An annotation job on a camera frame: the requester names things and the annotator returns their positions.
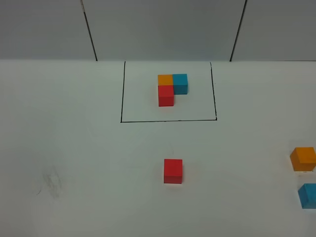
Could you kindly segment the red template block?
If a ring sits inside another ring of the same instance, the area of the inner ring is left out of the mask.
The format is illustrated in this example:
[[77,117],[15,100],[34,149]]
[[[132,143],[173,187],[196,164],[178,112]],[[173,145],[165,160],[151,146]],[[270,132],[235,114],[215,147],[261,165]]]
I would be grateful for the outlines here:
[[158,86],[158,106],[170,107],[174,106],[174,91],[172,85]]

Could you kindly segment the orange template block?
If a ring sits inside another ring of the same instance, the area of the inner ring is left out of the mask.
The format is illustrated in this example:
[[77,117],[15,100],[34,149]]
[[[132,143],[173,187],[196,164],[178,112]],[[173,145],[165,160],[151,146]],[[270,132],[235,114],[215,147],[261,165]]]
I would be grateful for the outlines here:
[[158,75],[158,86],[173,85],[173,75]]

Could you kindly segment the blue template block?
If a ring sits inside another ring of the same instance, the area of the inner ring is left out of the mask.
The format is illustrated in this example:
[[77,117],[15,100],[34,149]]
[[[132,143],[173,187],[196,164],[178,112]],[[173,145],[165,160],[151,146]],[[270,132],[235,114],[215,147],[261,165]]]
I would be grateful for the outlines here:
[[173,90],[175,95],[188,94],[187,74],[173,74]]

